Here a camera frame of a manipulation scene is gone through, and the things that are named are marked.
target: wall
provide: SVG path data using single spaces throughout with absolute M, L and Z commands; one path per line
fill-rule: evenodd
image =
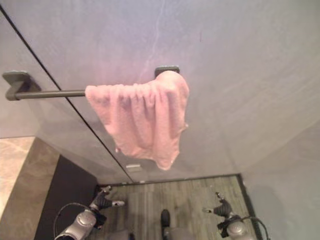
M 320 121 L 243 173 L 273 240 L 319 239 Z
M 1 0 L 64 89 L 145 83 L 179 65 L 190 87 L 170 171 L 115 152 L 84 98 L 71 99 L 135 181 L 245 171 L 320 120 L 319 1 Z
M 57 90 L 0 13 L 0 73 L 27 71 L 43 90 Z M 101 183 L 130 182 L 107 150 L 64 99 L 8 101 L 0 79 L 0 138 L 37 136 Z

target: towel bar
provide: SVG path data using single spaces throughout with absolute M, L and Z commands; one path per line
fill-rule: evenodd
M 157 67 L 154 71 L 155 77 L 157 77 L 164 71 L 174 71 L 180 73 L 180 69 L 177 66 L 160 66 Z M 5 97 L 9 101 L 18 101 L 22 99 L 68 98 L 85 96 L 85 90 L 41 91 L 41 88 L 27 72 L 5 72 L 2 77 L 11 86 L 5 93 Z

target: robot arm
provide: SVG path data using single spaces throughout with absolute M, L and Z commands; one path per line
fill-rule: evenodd
M 111 187 L 105 187 L 98 193 L 87 209 L 79 213 L 74 222 L 63 230 L 54 240 L 84 240 L 93 228 L 101 229 L 106 221 L 106 217 L 100 210 L 123 206 L 123 201 L 111 201 L 106 199 Z
M 203 208 L 204 213 L 214 213 L 220 217 L 224 217 L 224 221 L 217 225 L 221 237 L 230 237 L 232 240 L 255 240 L 255 238 L 248 232 L 247 226 L 244 224 L 245 219 L 255 219 L 262 224 L 265 229 L 266 238 L 270 240 L 266 226 L 256 217 L 247 216 L 241 218 L 239 215 L 233 213 L 230 203 L 225 200 L 219 192 L 216 192 L 217 197 L 220 199 L 220 206 L 215 208 Z

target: towel bar bracket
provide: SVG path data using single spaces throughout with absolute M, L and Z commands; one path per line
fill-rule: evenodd
M 18 93 L 24 92 L 40 92 L 41 88 L 36 84 L 32 77 L 23 71 L 5 72 L 2 77 L 11 86 L 5 94 L 6 99 L 9 101 L 17 101 Z

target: metal rod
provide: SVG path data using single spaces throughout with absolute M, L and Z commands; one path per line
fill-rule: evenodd
M 62 90 L 62 91 L 31 91 L 17 92 L 16 99 L 46 99 L 46 98 L 68 98 L 68 97 L 84 97 L 85 90 Z

